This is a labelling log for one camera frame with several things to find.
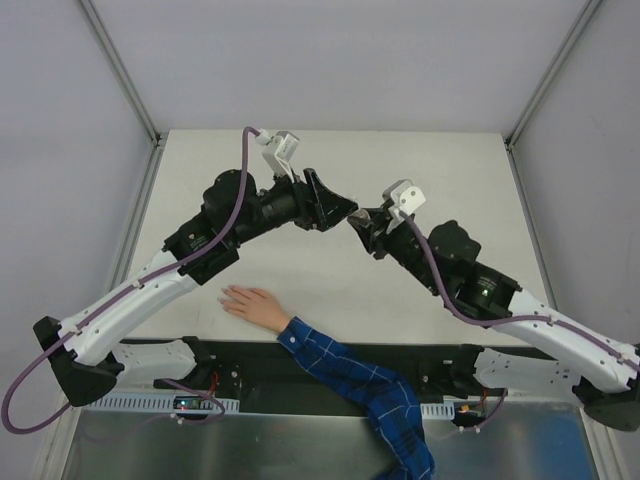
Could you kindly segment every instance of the metal base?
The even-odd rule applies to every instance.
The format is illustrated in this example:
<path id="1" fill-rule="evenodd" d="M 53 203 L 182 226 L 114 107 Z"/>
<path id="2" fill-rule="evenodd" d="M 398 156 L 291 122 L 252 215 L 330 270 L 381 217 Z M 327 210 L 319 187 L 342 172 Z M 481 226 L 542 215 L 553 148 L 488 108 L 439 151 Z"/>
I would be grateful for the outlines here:
<path id="1" fill-rule="evenodd" d="M 79 427 L 107 437 L 148 417 L 83 411 Z M 480 434 L 458 433 L 443 421 L 424 427 L 436 478 L 597 478 L 579 411 L 570 405 L 510 401 Z M 206 426 L 159 420 L 107 444 L 76 434 L 63 479 L 369 480 L 394 464 L 363 418 L 230 415 Z"/>

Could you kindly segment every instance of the shirt cuff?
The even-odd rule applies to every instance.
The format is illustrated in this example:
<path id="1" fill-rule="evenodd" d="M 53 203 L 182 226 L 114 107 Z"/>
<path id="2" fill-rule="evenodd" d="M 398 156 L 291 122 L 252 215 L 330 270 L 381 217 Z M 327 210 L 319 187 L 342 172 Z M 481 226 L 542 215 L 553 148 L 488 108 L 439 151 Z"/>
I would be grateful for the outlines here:
<path id="1" fill-rule="evenodd" d="M 306 343 L 309 335 L 313 332 L 313 328 L 304 323 L 298 317 L 293 317 L 287 325 L 287 328 L 278 335 L 278 342 L 289 350 L 289 352 L 295 354 Z"/>

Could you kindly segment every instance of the human hand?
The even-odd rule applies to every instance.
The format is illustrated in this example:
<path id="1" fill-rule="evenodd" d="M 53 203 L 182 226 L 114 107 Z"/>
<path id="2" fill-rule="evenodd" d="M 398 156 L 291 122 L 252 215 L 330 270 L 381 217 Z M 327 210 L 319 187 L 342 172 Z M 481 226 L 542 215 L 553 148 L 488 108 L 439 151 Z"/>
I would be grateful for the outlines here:
<path id="1" fill-rule="evenodd" d="M 247 322 L 280 334 L 287 328 L 291 316 L 287 315 L 278 300 L 260 288 L 242 288 L 231 285 L 222 291 L 229 298 L 221 298 L 224 310 Z"/>

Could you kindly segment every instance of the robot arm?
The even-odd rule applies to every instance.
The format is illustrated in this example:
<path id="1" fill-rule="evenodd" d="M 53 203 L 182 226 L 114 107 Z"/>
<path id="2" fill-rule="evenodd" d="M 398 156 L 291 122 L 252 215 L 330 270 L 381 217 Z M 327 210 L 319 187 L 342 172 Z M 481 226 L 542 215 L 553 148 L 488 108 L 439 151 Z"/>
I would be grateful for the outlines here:
<path id="1" fill-rule="evenodd" d="M 582 403 L 595 420 L 620 430 L 640 426 L 640 350 L 594 332 L 537 300 L 514 279 L 476 261 L 480 244 L 457 222 L 428 240 L 411 215 L 424 195 L 403 180 L 383 193 L 380 208 L 348 219 L 367 253 L 391 255 L 461 320 L 516 337 L 548 355 L 528 358 L 465 345 L 438 378 L 443 394 L 466 395 L 478 384 Z"/>
<path id="2" fill-rule="evenodd" d="M 274 170 L 274 185 L 258 191 L 253 177 L 246 174 L 242 207 L 222 241 L 208 248 L 231 217 L 242 182 L 238 170 L 217 177 L 203 194 L 200 212 L 167 238 L 129 280 L 76 315 L 62 321 L 45 317 L 35 324 L 44 350 L 70 337 L 49 361 L 71 405 L 94 402 L 116 384 L 151 384 L 161 378 L 197 381 L 194 376 L 209 375 L 209 355 L 195 337 L 148 345 L 120 340 L 162 307 L 236 262 L 241 244 L 288 222 L 324 232 L 358 208 L 327 189 L 313 169 L 304 170 L 305 181 L 293 173 L 289 159 L 298 139 L 291 133 L 262 134 L 261 140 L 263 156 Z M 89 316 L 95 318 L 85 325 Z"/>

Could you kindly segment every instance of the fingers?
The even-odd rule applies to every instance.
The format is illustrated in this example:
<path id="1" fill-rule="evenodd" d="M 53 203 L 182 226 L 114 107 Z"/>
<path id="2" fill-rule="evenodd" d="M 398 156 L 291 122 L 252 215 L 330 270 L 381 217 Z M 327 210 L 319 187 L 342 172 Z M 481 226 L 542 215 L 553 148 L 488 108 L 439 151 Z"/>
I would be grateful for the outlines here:
<path id="1" fill-rule="evenodd" d="M 223 307 L 224 311 L 227 313 L 230 313 L 231 315 L 234 315 L 238 318 L 242 318 L 243 320 L 248 320 L 247 318 L 247 314 L 244 311 L 241 310 L 235 310 L 233 308 L 229 308 L 229 307 Z"/>
<path id="2" fill-rule="evenodd" d="M 273 295 L 271 295 L 266 290 L 262 290 L 261 288 L 252 288 L 251 291 L 260 295 L 262 298 L 273 298 Z"/>
<path id="3" fill-rule="evenodd" d="M 236 292 L 248 299 L 257 298 L 257 295 L 252 292 L 251 289 L 239 287 L 238 285 L 230 285 L 229 288 L 231 289 L 231 291 Z"/>
<path id="4" fill-rule="evenodd" d="M 241 292 L 238 292 L 237 290 L 232 290 L 230 288 L 224 288 L 222 290 L 224 292 L 225 295 L 227 295 L 230 298 L 233 298 L 236 302 L 242 304 L 242 305 L 246 305 L 247 303 L 249 303 L 249 300 L 251 300 L 251 297 L 248 297 L 246 295 L 244 295 Z M 253 298 L 257 298 L 256 294 L 253 292 L 249 292 Z"/>
<path id="5" fill-rule="evenodd" d="M 222 304 L 225 310 L 237 310 L 239 312 L 245 313 L 247 311 L 246 305 L 243 305 L 239 302 L 234 302 L 233 300 L 227 300 L 226 298 L 221 298 L 219 302 Z"/>

